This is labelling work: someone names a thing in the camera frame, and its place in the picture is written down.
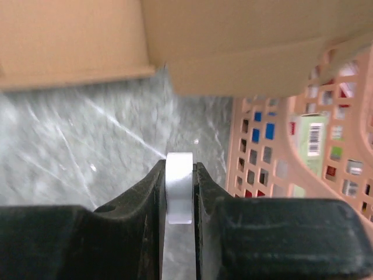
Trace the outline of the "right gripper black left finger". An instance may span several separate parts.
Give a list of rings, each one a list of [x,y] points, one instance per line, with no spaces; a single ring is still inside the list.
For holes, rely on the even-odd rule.
[[[90,211],[79,205],[1,208],[2,279],[160,279],[165,161]]]

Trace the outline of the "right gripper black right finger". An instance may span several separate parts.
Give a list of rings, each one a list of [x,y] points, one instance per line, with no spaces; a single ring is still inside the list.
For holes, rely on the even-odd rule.
[[[324,198],[232,197],[193,166],[198,279],[364,279],[372,245],[355,210]]]

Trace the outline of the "cardboard box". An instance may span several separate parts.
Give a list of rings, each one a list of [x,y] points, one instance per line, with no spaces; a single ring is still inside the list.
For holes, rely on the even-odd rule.
[[[140,78],[182,95],[299,94],[372,43],[371,1],[2,1],[1,89]]]

